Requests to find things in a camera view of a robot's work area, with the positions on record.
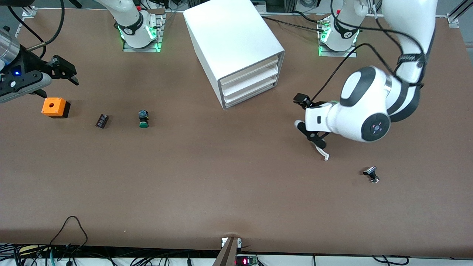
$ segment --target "white storage box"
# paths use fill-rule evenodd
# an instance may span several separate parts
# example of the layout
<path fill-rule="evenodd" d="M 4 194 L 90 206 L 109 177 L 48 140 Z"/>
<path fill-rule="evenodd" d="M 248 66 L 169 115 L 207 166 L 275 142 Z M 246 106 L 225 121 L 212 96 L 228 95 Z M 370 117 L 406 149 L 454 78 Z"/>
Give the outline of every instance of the white storage box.
<path fill-rule="evenodd" d="M 276 86 L 284 49 L 250 0 L 211 0 L 184 18 L 224 109 Z"/>

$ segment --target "green led light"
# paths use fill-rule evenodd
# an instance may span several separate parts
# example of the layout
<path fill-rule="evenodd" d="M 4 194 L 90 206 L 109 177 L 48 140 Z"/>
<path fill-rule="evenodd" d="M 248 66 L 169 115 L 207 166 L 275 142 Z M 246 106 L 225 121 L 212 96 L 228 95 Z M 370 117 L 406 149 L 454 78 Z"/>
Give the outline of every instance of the green led light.
<path fill-rule="evenodd" d="M 148 32 L 149 37 L 150 37 L 151 39 L 155 39 L 155 38 L 156 38 L 156 30 L 155 30 L 155 29 L 146 26 L 146 31 Z"/>
<path fill-rule="evenodd" d="M 356 38 L 358 37 L 358 34 L 359 34 L 359 30 L 357 30 L 357 32 L 355 33 L 355 38 L 353 39 L 353 43 L 356 42 Z"/>
<path fill-rule="evenodd" d="M 124 39 L 125 39 L 125 37 L 123 36 L 123 32 L 122 32 L 122 30 L 121 30 L 120 28 L 118 28 L 118 31 L 120 32 L 120 37 L 121 37 L 121 38 L 124 40 Z"/>
<path fill-rule="evenodd" d="M 156 52 L 160 52 L 161 51 L 161 43 L 159 44 L 154 44 L 154 49 L 156 49 Z"/>
<path fill-rule="evenodd" d="M 328 35 L 330 34 L 332 30 L 330 29 L 330 27 L 327 27 L 327 29 L 324 31 L 324 33 L 322 33 L 321 37 L 320 37 L 320 40 L 322 42 L 326 42 L 327 41 L 327 38 L 328 38 Z"/>

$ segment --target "metal cylinder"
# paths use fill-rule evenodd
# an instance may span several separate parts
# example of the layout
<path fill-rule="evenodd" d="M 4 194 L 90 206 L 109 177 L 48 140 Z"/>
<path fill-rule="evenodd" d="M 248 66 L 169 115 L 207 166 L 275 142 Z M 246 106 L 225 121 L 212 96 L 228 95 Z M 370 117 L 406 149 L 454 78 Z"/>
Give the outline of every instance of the metal cylinder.
<path fill-rule="evenodd" d="M 10 64 L 20 52 L 20 43 L 8 31 L 0 28 L 0 60 Z"/>

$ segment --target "brown table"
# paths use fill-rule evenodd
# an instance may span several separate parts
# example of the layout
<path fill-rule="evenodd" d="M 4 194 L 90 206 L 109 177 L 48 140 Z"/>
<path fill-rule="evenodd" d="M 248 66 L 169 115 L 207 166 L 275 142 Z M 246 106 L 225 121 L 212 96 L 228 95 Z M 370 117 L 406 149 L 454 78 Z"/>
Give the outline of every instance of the brown table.
<path fill-rule="evenodd" d="M 59 13 L 26 21 L 47 39 Z M 286 49 L 278 86 L 224 111 L 182 14 L 162 52 L 124 53 L 107 11 L 67 10 L 46 58 L 75 64 L 80 86 L 56 80 L 46 90 L 71 101 L 70 117 L 42 115 L 37 96 L 0 105 L 0 240 L 48 243 L 76 215 L 90 245 L 218 249 L 235 234 L 261 252 L 473 257 L 473 70 L 460 31 L 437 20 L 411 117 L 376 143 L 328 136 L 325 162 L 294 128 L 304 112 L 292 98 L 313 95 L 341 59 L 319 57 L 314 32 L 268 24 Z M 37 42 L 26 30 L 19 39 Z M 382 33 L 364 31 L 361 42 L 395 64 Z M 337 99 L 368 64 L 380 66 L 360 49 L 320 99 Z M 138 127 L 141 109 L 148 129 Z M 111 116 L 104 130 L 100 114 Z M 360 174 L 373 165 L 375 185 Z M 82 241 L 72 222 L 57 239 Z"/>

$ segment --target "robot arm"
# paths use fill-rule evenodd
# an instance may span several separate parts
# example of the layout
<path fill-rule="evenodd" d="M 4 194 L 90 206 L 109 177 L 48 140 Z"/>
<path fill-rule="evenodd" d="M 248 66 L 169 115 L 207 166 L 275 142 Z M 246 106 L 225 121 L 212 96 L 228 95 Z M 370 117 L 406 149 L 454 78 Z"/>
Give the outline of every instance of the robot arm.
<path fill-rule="evenodd" d="M 1 0 L 0 5 L 23 6 L 33 0 Z M 97 0 L 115 18 L 122 38 L 133 48 L 142 48 L 156 39 L 156 16 L 138 11 L 132 0 Z M 0 29 L 0 104 L 25 94 L 44 98 L 42 88 L 52 79 L 68 79 L 78 85 L 73 64 L 55 55 L 46 62 L 23 47 L 7 30 Z"/>
<path fill-rule="evenodd" d="M 133 48 L 142 48 L 156 39 L 156 16 L 145 10 L 138 11 L 132 0 L 97 0 L 112 13 L 125 42 Z"/>
<path fill-rule="evenodd" d="M 368 9 L 367 0 L 344 0 L 342 9 L 337 11 L 337 18 L 347 24 L 359 26 L 365 19 Z M 328 19 L 330 24 L 327 34 L 320 41 L 334 51 L 347 51 L 356 39 L 359 30 L 338 23 L 333 16 L 329 16 Z"/>
<path fill-rule="evenodd" d="M 344 6 L 351 6 L 345 1 Z M 419 82 L 423 78 L 427 55 L 435 29 L 437 0 L 384 0 L 383 13 L 393 30 L 406 33 L 419 42 L 426 54 L 423 58 L 418 45 L 398 35 L 403 53 L 399 57 L 396 75 L 400 81 L 382 70 L 369 66 L 351 74 L 343 86 L 340 101 L 313 104 L 298 94 L 294 102 L 306 110 L 305 132 L 309 140 L 319 132 L 336 133 L 359 142 L 381 139 L 391 122 L 401 121 L 416 109 Z"/>

